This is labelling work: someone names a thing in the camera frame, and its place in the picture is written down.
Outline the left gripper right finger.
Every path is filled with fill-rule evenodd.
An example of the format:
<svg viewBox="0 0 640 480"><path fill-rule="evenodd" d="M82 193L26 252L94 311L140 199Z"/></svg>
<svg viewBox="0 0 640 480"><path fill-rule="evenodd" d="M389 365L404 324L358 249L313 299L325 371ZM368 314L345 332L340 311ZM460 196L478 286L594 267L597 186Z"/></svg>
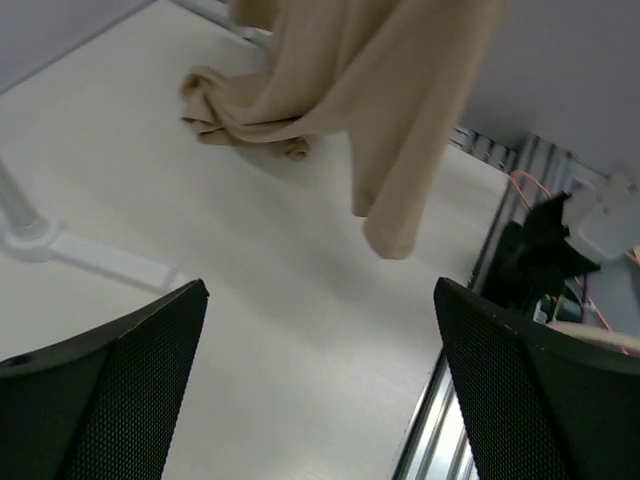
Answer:
<svg viewBox="0 0 640 480"><path fill-rule="evenodd" d="M505 310L449 278L434 302L482 479L636 479L639 360Z"/></svg>

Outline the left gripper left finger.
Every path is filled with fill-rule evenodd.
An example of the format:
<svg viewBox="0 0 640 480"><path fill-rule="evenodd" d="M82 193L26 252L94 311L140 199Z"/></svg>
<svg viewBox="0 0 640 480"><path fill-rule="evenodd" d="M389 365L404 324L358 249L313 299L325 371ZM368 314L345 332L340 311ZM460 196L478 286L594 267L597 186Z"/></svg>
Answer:
<svg viewBox="0 0 640 480"><path fill-rule="evenodd" d="M161 478L207 303L194 280L2 361L2 478Z"/></svg>

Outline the beige t shirt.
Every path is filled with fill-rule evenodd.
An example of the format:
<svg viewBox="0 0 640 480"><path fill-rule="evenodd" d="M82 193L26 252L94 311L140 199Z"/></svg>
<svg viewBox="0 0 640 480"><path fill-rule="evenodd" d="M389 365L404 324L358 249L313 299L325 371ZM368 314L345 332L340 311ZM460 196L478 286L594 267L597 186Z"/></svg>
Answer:
<svg viewBox="0 0 640 480"><path fill-rule="evenodd" d="M347 134L352 211L381 258L412 252L441 155L501 21L503 1L233 1L231 20L271 35L269 67L193 68L183 118L213 145L304 157Z"/></svg>

